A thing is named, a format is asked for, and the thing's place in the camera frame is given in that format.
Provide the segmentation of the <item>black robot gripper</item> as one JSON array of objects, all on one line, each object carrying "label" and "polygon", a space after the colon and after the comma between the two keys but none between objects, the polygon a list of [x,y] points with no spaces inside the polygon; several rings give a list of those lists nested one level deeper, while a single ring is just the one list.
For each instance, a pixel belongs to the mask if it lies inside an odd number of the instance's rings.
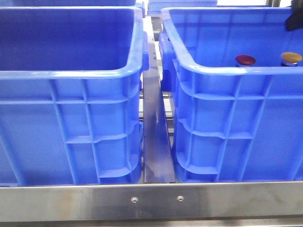
[{"label": "black robot gripper", "polygon": [[294,31],[303,27],[303,0],[291,1],[292,14],[285,21],[286,31]]}]

